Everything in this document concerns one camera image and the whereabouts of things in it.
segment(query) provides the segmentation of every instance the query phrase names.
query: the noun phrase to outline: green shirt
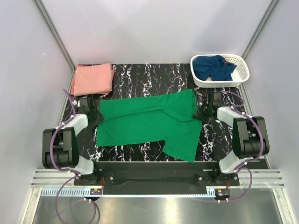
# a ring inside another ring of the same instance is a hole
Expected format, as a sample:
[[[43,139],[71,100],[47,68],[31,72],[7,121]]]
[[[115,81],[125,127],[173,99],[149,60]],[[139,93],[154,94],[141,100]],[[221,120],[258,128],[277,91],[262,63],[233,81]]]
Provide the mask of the green shirt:
[[[97,146],[120,146],[164,140],[163,152],[194,162],[201,121],[191,89],[157,97],[100,101]]]

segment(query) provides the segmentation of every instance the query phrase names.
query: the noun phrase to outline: white laundry basket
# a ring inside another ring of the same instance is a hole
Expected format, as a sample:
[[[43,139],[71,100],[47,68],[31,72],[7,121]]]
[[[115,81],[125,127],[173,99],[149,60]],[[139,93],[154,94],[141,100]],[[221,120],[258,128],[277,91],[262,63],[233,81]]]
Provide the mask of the white laundry basket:
[[[237,66],[234,72],[232,73],[232,77],[239,76],[241,80],[234,81],[233,78],[232,81],[202,81],[198,79],[194,74],[193,61],[199,56],[215,56],[215,55],[196,55],[193,58],[191,58],[190,66],[193,75],[193,80],[198,87],[201,88],[237,87],[242,82],[245,82],[246,80],[249,79],[249,70],[243,58],[241,58],[238,55],[232,55],[232,54],[231,55],[218,54],[218,55],[224,57],[226,61],[230,63],[234,63]]]

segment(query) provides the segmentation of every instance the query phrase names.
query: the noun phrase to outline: cable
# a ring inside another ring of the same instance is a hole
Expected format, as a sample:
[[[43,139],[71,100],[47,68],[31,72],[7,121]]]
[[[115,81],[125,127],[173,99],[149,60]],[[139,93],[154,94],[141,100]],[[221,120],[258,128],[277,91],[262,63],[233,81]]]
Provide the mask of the cable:
[[[101,191],[100,191],[99,193],[92,193],[93,195],[101,195],[101,196],[103,195],[104,181],[102,180],[102,178],[103,178],[103,180],[104,180],[104,177],[101,177],[100,180],[99,180],[99,181],[101,181]]]
[[[201,177],[202,177],[202,179],[204,179],[204,180],[208,180],[208,179],[210,179],[212,176],[213,176],[213,173],[211,172],[211,174],[208,176],[202,176],[202,175],[200,175]]]
[[[90,185],[98,185],[98,183],[101,181],[101,186],[103,187],[103,180],[101,178],[96,183],[90,183],[90,182],[87,182],[87,183],[89,183]]]
[[[70,94],[65,89],[62,89],[62,90],[64,91],[67,98],[69,99],[69,102],[71,104],[71,111],[73,112],[73,115],[76,116],[75,106],[73,104],[74,99],[70,96]]]
[[[228,185],[226,186],[225,190],[227,190],[229,188],[229,181],[228,181]]]
[[[57,206],[57,202],[58,202],[58,197],[59,197],[59,194],[61,192],[61,190],[64,188],[64,186],[70,182],[71,180],[74,180],[78,175],[75,175],[73,176],[72,178],[70,178],[69,180],[67,180],[61,187],[60,189],[58,190],[57,194],[56,194],[56,197],[55,197],[55,211],[56,211],[56,214],[57,214],[57,217],[59,218],[59,220],[63,223],[63,224],[67,224],[60,216],[59,214],[59,211],[58,211],[58,206]],[[93,206],[94,206],[94,214],[93,214],[93,217],[92,219],[87,223],[87,224],[91,224],[95,218],[95,215],[97,214],[97,208],[96,208],[96,203],[94,201],[92,201],[91,199],[89,199],[89,203],[92,203]]]
[[[237,173],[239,173],[241,170],[247,170],[248,172],[249,172],[249,175],[250,175],[250,183],[249,183],[249,186],[248,186],[248,188],[247,188],[247,190],[245,191],[245,193],[243,194],[243,195],[241,195],[240,197],[238,197],[238,198],[234,198],[234,199],[226,199],[226,201],[221,201],[221,200],[218,200],[218,201],[215,201],[215,200],[212,200],[212,201],[207,201],[207,200],[202,200],[202,199],[198,199],[198,198],[195,198],[195,200],[197,200],[197,201],[200,201],[200,202],[207,202],[207,203],[228,203],[228,202],[236,202],[236,201],[239,201],[239,200],[241,200],[242,198],[244,198],[247,194],[248,194],[248,192],[250,191],[250,189],[251,189],[251,185],[252,185],[252,173],[251,173],[251,171],[250,171],[250,169],[248,169],[248,168],[246,168],[246,167],[242,167],[242,168],[240,168],[237,172],[236,172],[236,174]]]
[[[236,93],[234,93],[234,92],[231,92],[231,91],[220,91],[220,92],[230,93],[230,94],[232,94],[232,95],[238,97],[238,98],[242,101],[242,103],[241,103],[240,105],[232,105],[233,107],[242,107],[242,106],[244,106],[245,102],[244,102],[244,100],[242,99],[242,97],[240,97],[238,94],[236,94]]]
[[[70,209],[70,207],[71,206],[73,206],[73,205],[75,205],[75,204],[77,204],[77,203],[79,203],[79,202],[81,202],[81,201],[84,201],[84,199],[80,199],[80,200],[77,200],[77,201],[75,201],[75,202],[73,202],[72,204],[70,204],[67,208],[65,208],[65,209],[63,209],[62,211],[60,211],[59,212],[59,214],[61,215],[62,213],[64,213],[65,211],[67,211],[68,209]],[[56,217],[57,216],[57,214],[56,214],[56,211],[55,211],[55,214],[54,215],[52,215],[52,214],[50,214],[50,212],[49,212],[49,202],[48,201],[46,201],[46,205],[45,205],[45,210],[46,210],[46,212],[47,212],[47,214],[48,214],[48,216],[49,217]]]
[[[221,92],[230,93],[230,94],[232,94],[232,95],[234,95],[234,96],[237,96],[237,97],[242,101],[242,103],[241,103],[240,105],[232,105],[231,108],[230,108],[230,110],[232,110],[232,111],[234,111],[234,112],[240,114],[241,116],[247,118],[247,119],[253,124],[253,126],[256,128],[257,133],[258,133],[258,136],[259,136],[259,138],[260,138],[261,147],[260,147],[260,151],[259,151],[259,154],[257,155],[257,157],[255,157],[255,158],[253,158],[253,159],[245,160],[243,163],[239,164],[238,166],[236,166],[236,167],[234,168],[234,172],[235,172],[236,174],[238,174],[241,170],[247,170],[247,171],[249,172],[249,175],[250,175],[250,183],[249,183],[249,186],[248,186],[248,189],[246,190],[246,192],[245,192],[242,196],[240,196],[240,197],[238,197],[238,198],[235,198],[235,199],[228,200],[228,198],[227,198],[226,201],[220,201],[220,200],[218,200],[218,201],[217,201],[218,203],[220,203],[220,202],[229,202],[229,201],[230,201],[230,202],[235,202],[235,201],[238,201],[238,200],[244,198],[244,197],[248,194],[248,192],[249,192],[250,189],[251,189],[251,185],[252,185],[252,181],[253,181],[253,180],[252,180],[252,173],[251,173],[251,171],[250,171],[248,168],[246,168],[246,167],[242,167],[242,166],[246,165],[247,162],[258,160],[258,159],[261,157],[261,155],[263,154],[263,136],[262,136],[262,132],[261,132],[261,130],[259,129],[259,127],[257,126],[256,122],[255,122],[250,116],[246,115],[245,113],[243,113],[243,112],[239,112],[238,110],[234,109],[234,107],[241,107],[241,106],[244,105],[244,100],[242,99],[242,97],[240,97],[240,96],[237,95],[236,93],[234,93],[234,92],[230,92],[230,91],[221,91]]]
[[[76,116],[76,111],[75,111],[75,107],[74,107],[74,104],[73,104],[73,98],[69,95],[69,93],[68,93],[65,89],[63,89],[63,91],[65,92],[65,94],[66,94],[66,96],[67,96],[67,98],[68,98],[68,100],[69,100],[69,102],[70,102],[70,104],[71,104],[71,109],[72,109],[73,115],[71,115],[71,117],[70,117],[66,122],[62,123],[62,124],[55,130],[55,132],[53,133],[53,136],[52,136],[52,138],[51,138],[51,142],[50,142],[50,158],[51,158],[51,162],[52,162],[52,164],[53,164],[53,166],[54,166],[55,169],[57,169],[57,170],[59,170],[59,171],[68,171],[68,172],[71,171],[71,172],[73,172],[73,173],[76,174],[74,177],[72,177],[72,178],[70,178],[69,180],[67,180],[67,181],[61,186],[61,188],[59,189],[59,191],[57,192],[56,197],[55,197],[55,212],[56,212],[56,215],[57,215],[57,217],[59,218],[59,220],[60,220],[63,224],[67,224],[67,223],[61,218],[60,213],[59,213],[59,211],[58,211],[58,206],[57,206],[58,197],[59,197],[59,194],[60,194],[61,190],[63,189],[63,187],[64,187],[69,181],[75,179],[75,178],[78,177],[78,176],[81,176],[81,174],[80,174],[80,172],[78,172],[78,171],[76,171],[76,170],[72,170],[72,169],[61,169],[61,168],[59,168],[58,165],[57,165],[56,162],[55,162],[55,159],[54,159],[53,146],[54,146],[54,139],[55,139],[57,133],[58,133],[58,132],[59,132],[65,125],[69,124],[72,120],[74,120],[74,119],[75,119],[75,116]],[[90,203],[90,202],[91,202],[91,203],[93,204],[93,206],[94,206],[94,214],[93,214],[92,219],[91,219],[87,224],[90,224],[90,223],[93,222],[93,220],[94,220],[94,218],[95,218],[95,215],[96,215],[96,213],[97,213],[97,205],[96,205],[96,203],[95,203],[94,201],[92,201],[92,200],[89,200],[89,203]]]

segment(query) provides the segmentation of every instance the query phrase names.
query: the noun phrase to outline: gray wall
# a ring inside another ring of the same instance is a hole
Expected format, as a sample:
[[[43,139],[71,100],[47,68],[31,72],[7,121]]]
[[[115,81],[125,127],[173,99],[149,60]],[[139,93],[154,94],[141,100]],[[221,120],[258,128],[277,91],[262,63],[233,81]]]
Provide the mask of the gray wall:
[[[0,220],[16,224],[71,70],[32,0],[2,0],[0,29]]]
[[[269,157],[281,171],[295,214],[299,214],[299,2],[282,0],[246,62],[246,88],[256,115],[264,116]]]
[[[43,0],[75,63],[241,55],[271,0]]]

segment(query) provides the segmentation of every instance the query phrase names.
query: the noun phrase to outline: red cloth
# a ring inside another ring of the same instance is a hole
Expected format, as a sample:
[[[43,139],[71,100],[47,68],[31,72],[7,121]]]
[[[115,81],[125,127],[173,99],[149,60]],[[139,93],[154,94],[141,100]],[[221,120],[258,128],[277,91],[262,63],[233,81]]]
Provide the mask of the red cloth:
[[[71,82],[71,95],[108,94],[112,90],[114,69],[111,64],[77,65]]]

